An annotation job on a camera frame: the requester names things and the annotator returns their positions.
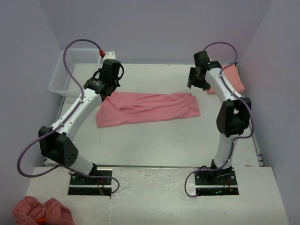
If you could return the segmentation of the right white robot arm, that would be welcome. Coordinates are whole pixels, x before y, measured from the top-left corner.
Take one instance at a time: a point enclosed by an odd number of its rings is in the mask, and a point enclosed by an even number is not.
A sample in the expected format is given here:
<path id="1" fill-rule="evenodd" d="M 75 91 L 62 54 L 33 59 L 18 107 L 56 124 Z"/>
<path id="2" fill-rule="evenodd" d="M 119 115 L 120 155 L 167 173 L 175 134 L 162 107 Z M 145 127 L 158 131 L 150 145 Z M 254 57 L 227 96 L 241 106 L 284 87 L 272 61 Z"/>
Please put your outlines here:
<path id="1" fill-rule="evenodd" d="M 193 55 L 195 66 L 190 69 L 187 87 L 197 87 L 204 91 L 214 89 L 221 107 L 216 119 L 220 133 L 219 144 L 211 166 L 203 166 L 195 177 L 205 184 L 220 184 L 232 172 L 232 157 L 236 142 L 241 138 L 250 122 L 251 100 L 243 98 L 222 72 L 218 61 L 211 61 L 206 51 Z"/>

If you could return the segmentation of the pink t shirt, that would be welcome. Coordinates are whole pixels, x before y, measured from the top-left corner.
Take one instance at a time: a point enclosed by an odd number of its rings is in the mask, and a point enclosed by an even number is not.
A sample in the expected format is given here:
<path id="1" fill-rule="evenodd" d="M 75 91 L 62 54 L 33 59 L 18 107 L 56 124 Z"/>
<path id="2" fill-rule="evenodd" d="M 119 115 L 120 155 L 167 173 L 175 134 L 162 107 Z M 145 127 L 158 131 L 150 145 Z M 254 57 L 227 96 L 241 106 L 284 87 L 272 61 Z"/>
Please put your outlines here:
<path id="1" fill-rule="evenodd" d="M 200 115 L 196 97 L 191 93 L 114 92 L 101 103 L 96 124 L 98 128 L 105 128 Z"/>

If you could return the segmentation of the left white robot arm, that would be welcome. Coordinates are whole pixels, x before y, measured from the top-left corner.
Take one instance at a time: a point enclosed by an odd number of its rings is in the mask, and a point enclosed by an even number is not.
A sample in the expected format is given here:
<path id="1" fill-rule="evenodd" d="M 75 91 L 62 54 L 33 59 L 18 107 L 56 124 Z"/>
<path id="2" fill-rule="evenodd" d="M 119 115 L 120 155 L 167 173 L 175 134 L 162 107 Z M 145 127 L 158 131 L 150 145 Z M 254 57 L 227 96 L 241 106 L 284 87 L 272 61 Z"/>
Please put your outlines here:
<path id="1" fill-rule="evenodd" d="M 124 74 L 122 64 L 106 59 L 102 67 L 86 81 L 83 92 L 66 113 L 50 127 L 41 127 L 38 136 L 41 154 L 81 174 L 87 184 L 97 180 L 95 165 L 79 154 L 73 139 L 91 112 L 119 87 Z"/>

